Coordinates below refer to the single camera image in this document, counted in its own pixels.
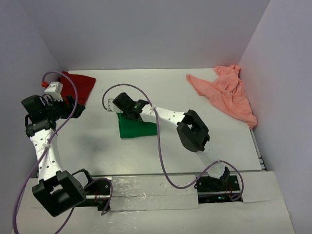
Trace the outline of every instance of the cloth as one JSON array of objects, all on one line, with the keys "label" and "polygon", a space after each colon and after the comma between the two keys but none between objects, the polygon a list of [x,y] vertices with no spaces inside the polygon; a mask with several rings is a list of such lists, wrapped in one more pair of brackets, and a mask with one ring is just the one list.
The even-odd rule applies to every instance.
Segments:
[{"label": "cloth", "polygon": [[253,116],[252,109],[245,96],[244,82],[238,78],[240,67],[218,66],[214,72],[219,76],[214,82],[198,79],[186,75],[187,81],[201,96],[209,98],[210,103],[222,112],[245,121],[252,129],[257,125],[257,118]]},{"label": "cloth", "polygon": [[[78,93],[78,103],[81,105],[85,105],[94,87],[96,79],[93,77],[87,77],[83,75],[73,75],[69,74],[68,72],[62,73],[67,75],[75,84]],[[60,93],[62,98],[66,100],[66,96],[71,95],[75,99],[76,98],[75,91],[71,83],[65,77],[58,78],[58,81],[63,84],[63,88]]]},{"label": "cloth", "polygon": [[157,135],[157,127],[154,123],[135,121],[118,115],[120,138],[135,138]]}]

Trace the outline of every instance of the table surface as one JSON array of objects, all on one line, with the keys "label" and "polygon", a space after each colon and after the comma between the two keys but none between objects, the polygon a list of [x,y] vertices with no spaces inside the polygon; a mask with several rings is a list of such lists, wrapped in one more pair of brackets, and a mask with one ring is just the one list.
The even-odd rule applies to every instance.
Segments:
[{"label": "table surface", "polygon": [[[81,168],[92,175],[160,174],[156,136],[120,139],[118,118],[104,111],[101,98],[107,88],[119,83],[140,87],[155,106],[186,112],[195,110],[209,128],[213,149],[219,158],[240,171],[261,170],[247,124],[213,107],[206,97],[197,95],[185,78],[192,74],[213,81],[213,69],[147,69],[70,71],[97,79],[78,119],[71,119],[58,134],[58,149],[64,169]],[[117,87],[107,98],[126,92],[133,100],[144,99],[130,87]],[[186,150],[174,128],[161,128],[162,153],[170,173],[201,172],[204,165],[195,153]]]},{"label": "table surface", "polygon": [[[62,234],[294,234],[273,172],[242,173],[244,202],[200,204],[197,209],[109,212],[75,208]],[[18,213],[22,234],[54,233],[69,212],[51,217],[34,198],[29,180]]]}]

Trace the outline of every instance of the pink cloth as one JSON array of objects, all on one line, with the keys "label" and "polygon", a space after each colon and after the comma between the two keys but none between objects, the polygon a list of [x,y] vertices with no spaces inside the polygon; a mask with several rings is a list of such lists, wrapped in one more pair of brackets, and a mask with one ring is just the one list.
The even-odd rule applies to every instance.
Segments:
[{"label": "pink cloth", "polygon": [[186,75],[186,79],[201,96],[209,98],[210,103],[222,112],[245,121],[252,129],[257,125],[257,118],[245,97],[244,82],[238,78],[240,67],[218,66],[214,72],[219,76],[214,82]]}]

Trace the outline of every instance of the gray wall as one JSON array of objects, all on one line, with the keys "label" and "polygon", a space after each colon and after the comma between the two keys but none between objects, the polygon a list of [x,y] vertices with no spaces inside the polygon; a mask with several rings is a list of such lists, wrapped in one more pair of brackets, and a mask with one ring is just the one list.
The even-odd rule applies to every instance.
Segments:
[{"label": "gray wall", "polygon": [[20,0],[64,69],[238,63],[269,0]]},{"label": "gray wall", "polygon": [[271,0],[240,62],[260,152],[297,234],[312,230],[311,22],[311,0]]},{"label": "gray wall", "polygon": [[20,101],[41,94],[42,75],[58,65],[21,3],[1,0],[0,5],[0,233],[6,234],[11,233],[17,192],[36,162]]}]

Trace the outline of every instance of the green cloth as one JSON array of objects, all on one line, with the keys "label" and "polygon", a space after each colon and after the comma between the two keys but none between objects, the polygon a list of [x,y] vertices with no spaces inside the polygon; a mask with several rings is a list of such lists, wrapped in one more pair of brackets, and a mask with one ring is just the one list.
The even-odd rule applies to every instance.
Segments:
[{"label": "green cloth", "polygon": [[123,117],[121,113],[118,115],[120,138],[135,138],[157,135],[157,127],[155,123],[147,123],[135,121]]}]

